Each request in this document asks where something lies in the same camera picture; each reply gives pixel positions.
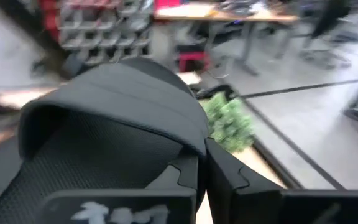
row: artificial plant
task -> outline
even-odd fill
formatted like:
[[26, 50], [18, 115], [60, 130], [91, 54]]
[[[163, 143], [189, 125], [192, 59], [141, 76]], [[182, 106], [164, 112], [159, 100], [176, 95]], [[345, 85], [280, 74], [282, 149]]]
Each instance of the artificial plant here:
[[200, 102], [208, 117], [209, 135], [225, 150], [242, 152], [252, 144], [250, 118], [242, 111], [242, 101], [227, 101], [223, 93]]

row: chair base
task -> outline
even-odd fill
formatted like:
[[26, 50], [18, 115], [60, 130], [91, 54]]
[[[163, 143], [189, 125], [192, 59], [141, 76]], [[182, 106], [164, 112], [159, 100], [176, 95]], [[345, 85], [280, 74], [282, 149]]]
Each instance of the chair base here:
[[333, 53], [330, 50], [303, 50], [300, 52], [300, 57], [307, 62], [319, 62], [326, 70], [337, 68], [349, 68], [352, 64], [349, 59]]

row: gray floor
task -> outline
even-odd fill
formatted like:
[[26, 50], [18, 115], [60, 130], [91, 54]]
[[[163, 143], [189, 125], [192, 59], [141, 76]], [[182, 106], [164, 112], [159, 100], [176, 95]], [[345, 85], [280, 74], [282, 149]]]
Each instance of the gray floor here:
[[0, 89], [56, 85], [53, 75], [36, 77], [31, 72], [42, 55], [42, 49], [0, 12]]
[[[351, 68], [325, 70], [299, 58], [302, 39], [293, 39], [285, 58], [274, 60], [273, 55], [281, 35], [283, 33], [255, 41], [250, 64], [260, 72], [260, 76], [244, 74], [234, 67], [226, 81], [245, 96], [335, 84], [324, 88], [248, 98], [246, 110], [254, 119], [255, 135], [304, 187], [337, 187], [335, 183], [330, 184], [325, 179], [325, 174], [316, 171], [318, 166], [340, 187], [358, 189], [358, 123], [342, 115], [343, 109], [358, 91], [358, 44], [345, 45], [337, 50], [338, 54], [351, 60]], [[241, 45], [238, 40], [233, 42], [237, 46]], [[323, 41], [316, 42], [313, 48], [322, 49], [324, 45]], [[222, 47], [228, 54], [238, 52], [235, 49], [233, 43]], [[283, 136], [272, 131], [271, 125]]]
[[[307, 33], [299, 26], [298, 33]], [[334, 188], [293, 146], [272, 130], [269, 122], [302, 152], [347, 189], [358, 189], [358, 124], [342, 115], [342, 109], [358, 89], [358, 44], [345, 45], [338, 53], [351, 59], [352, 67], [324, 70], [299, 58], [303, 39], [293, 39], [285, 57], [273, 56], [285, 35], [256, 39], [249, 64], [260, 75], [244, 73], [238, 66], [226, 71], [225, 79], [241, 95], [253, 95], [295, 87], [338, 83], [338, 85], [247, 99], [244, 109], [254, 120], [255, 135], [271, 153], [307, 188]], [[153, 55], [167, 63], [168, 37], [163, 27], [154, 27]], [[316, 41], [316, 48], [325, 42]], [[214, 49], [216, 54], [240, 56], [242, 41], [232, 40]], [[45, 52], [0, 14], [0, 89], [55, 85], [54, 75], [35, 77], [31, 65]], [[219, 82], [202, 76], [208, 86]]]

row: black chair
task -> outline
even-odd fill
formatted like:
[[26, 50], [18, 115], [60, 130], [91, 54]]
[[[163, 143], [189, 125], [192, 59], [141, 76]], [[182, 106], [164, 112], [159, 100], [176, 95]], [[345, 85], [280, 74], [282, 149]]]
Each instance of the black chair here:
[[[308, 48], [311, 43], [322, 37], [325, 34], [328, 34], [334, 31], [338, 25], [341, 23], [340, 18], [346, 17], [350, 12], [349, 1], [348, 0], [330, 0], [328, 1], [324, 11], [319, 18], [313, 32], [309, 34], [303, 44], [304, 48]], [[334, 34], [329, 37], [328, 44], [329, 49], [326, 50], [302, 50], [301, 57], [306, 60], [314, 60], [317, 55], [322, 56], [323, 66], [327, 69], [335, 68], [335, 64], [332, 63], [333, 59], [336, 59], [342, 62], [342, 66], [349, 67], [351, 65], [350, 61], [340, 55], [332, 53], [332, 49], [339, 47], [342, 41], [337, 39]]]

